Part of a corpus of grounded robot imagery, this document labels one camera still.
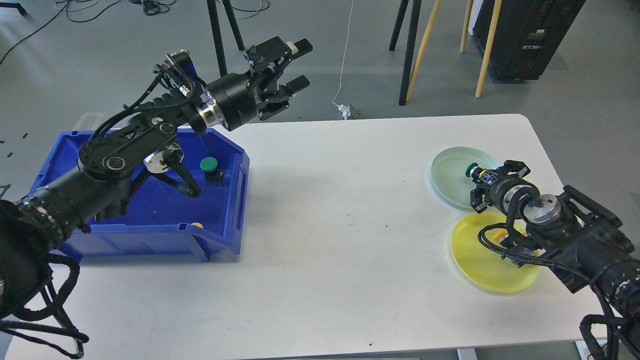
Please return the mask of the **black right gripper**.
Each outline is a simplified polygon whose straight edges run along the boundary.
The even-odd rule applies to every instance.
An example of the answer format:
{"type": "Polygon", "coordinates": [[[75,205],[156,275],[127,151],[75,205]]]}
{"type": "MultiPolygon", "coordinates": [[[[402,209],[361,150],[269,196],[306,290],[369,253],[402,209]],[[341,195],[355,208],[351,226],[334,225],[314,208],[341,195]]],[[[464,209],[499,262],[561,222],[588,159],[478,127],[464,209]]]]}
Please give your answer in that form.
{"type": "Polygon", "coordinates": [[[521,189],[525,189],[524,194],[530,195],[533,201],[540,197],[537,187],[524,180],[531,173],[525,162],[505,160],[501,167],[491,170],[496,171],[498,175],[493,184],[473,182],[475,188],[470,191],[470,206],[475,212],[484,212],[490,207],[495,207],[505,214],[512,201],[518,201],[523,197],[523,194],[516,195],[521,189]]]}

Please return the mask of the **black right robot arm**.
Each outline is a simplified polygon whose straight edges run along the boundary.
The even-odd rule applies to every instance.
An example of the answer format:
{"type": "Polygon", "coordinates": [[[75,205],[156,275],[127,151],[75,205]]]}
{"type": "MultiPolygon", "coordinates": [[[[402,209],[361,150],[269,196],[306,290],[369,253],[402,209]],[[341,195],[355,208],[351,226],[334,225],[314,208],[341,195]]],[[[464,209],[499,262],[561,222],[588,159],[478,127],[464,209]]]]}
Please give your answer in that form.
{"type": "Polygon", "coordinates": [[[595,360],[616,360],[620,345],[639,358],[640,262],[622,221],[572,186],[542,194],[525,180],[524,162],[507,160],[496,169],[473,162],[465,175],[475,184],[470,205],[481,214],[493,207],[505,222],[478,231],[485,248],[516,266],[546,267],[571,292],[590,288],[602,314],[579,325],[595,360]]]}

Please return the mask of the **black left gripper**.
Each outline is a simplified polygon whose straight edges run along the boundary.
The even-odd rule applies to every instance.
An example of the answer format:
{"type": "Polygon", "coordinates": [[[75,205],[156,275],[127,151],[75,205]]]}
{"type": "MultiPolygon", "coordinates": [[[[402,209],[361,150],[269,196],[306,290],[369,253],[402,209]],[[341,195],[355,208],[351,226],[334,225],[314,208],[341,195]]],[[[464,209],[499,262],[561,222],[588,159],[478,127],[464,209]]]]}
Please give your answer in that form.
{"type": "Polygon", "coordinates": [[[295,94],[310,86],[306,75],[284,85],[278,80],[293,60],[313,51],[303,38],[283,41],[275,36],[245,50],[247,72],[229,73],[206,84],[205,127],[220,125],[231,132],[255,118],[265,121],[290,107],[295,94]]]}

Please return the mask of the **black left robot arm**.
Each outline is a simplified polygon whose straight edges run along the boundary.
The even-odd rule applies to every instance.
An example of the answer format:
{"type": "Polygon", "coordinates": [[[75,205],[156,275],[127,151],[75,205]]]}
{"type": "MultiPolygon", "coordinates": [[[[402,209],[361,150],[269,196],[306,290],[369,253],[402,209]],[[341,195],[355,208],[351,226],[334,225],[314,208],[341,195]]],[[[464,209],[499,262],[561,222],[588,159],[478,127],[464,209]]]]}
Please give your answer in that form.
{"type": "Polygon", "coordinates": [[[182,164],[178,129],[202,136],[221,125],[231,132],[255,118],[288,109],[310,82],[301,75],[278,84],[285,68],[313,50],[308,39],[278,36],[245,50],[245,73],[210,83],[197,74],[187,50],[154,66],[155,78],[131,105],[102,123],[78,150],[77,166],[18,202],[1,201],[1,331],[50,346],[77,360],[89,341],[64,310],[80,275],[77,260],[57,255],[89,220],[125,215],[131,198],[150,177],[188,198],[202,194],[182,164]]]}

